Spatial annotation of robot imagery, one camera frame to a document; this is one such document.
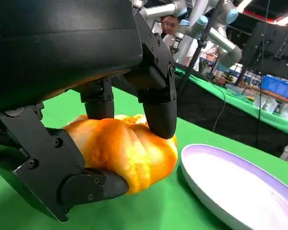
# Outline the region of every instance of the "black pole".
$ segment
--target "black pole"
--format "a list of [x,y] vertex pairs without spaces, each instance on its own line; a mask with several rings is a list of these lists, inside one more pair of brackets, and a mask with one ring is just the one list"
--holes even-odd
[[213,63],[212,69],[211,69],[211,71],[209,73],[210,80],[212,80],[214,78],[213,73],[214,73],[214,71],[215,71],[215,69],[217,67],[217,63],[219,62],[219,59],[220,59],[220,55],[217,56],[216,61]]
[[237,79],[237,81],[235,83],[235,86],[239,85],[239,83],[241,82],[241,80],[244,77],[245,73],[246,73],[246,69],[242,68],[241,73],[239,74],[238,79]]
[[194,53],[194,55],[193,55],[193,57],[191,59],[191,62],[190,62],[189,67],[188,67],[188,69],[186,71],[186,74],[184,75],[184,77],[182,79],[182,83],[181,83],[181,85],[180,85],[180,87],[178,89],[178,93],[177,93],[178,99],[180,98],[180,95],[182,94],[183,89],[184,89],[186,83],[188,82],[189,76],[191,74],[191,71],[192,71],[197,59],[198,59],[198,56],[200,55],[202,48],[205,46],[204,42],[207,40],[207,38],[209,36],[210,29],[214,25],[214,23],[216,21],[216,18],[218,17],[219,13],[221,12],[223,4],[224,4],[224,0],[219,0],[219,2],[217,3],[215,9],[213,10],[213,13],[212,13],[212,15],[210,17],[210,20],[209,20],[208,24],[207,24],[207,27],[204,30],[204,33],[203,33],[203,35],[201,37],[201,40],[198,42],[198,47],[197,47],[197,49],[196,49],[196,51],[195,51],[195,53]]

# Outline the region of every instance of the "table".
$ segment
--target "table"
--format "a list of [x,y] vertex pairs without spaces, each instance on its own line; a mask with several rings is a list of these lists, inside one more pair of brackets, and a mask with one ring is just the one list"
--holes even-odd
[[[176,72],[184,74],[185,71],[181,69],[176,69]],[[248,99],[243,99],[242,97],[238,97],[233,95],[227,89],[221,88],[219,86],[214,86],[212,83],[197,78],[193,75],[189,77],[190,81],[194,84],[199,85],[203,89],[209,91],[214,96],[225,100],[227,103],[235,106],[236,108],[254,116],[255,118],[259,117],[259,108],[253,106],[253,102],[250,102]],[[273,114],[270,114],[266,111],[261,111],[261,120],[279,130],[288,134],[288,121]]]
[[[143,113],[134,96],[117,89],[114,96],[116,114]],[[58,128],[83,113],[79,94],[70,91],[45,102],[43,122]],[[288,185],[285,161],[182,119],[178,119],[176,134],[179,154],[188,144],[213,145],[244,157]],[[189,189],[180,163],[167,179],[140,194],[75,207],[69,218],[61,224],[39,213],[0,177],[0,230],[229,230]]]

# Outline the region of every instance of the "blue container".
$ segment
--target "blue container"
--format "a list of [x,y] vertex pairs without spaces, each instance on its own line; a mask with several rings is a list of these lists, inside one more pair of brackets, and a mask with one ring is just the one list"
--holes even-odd
[[264,76],[263,90],[267,90],[288,99],[288,82],[270,76]]

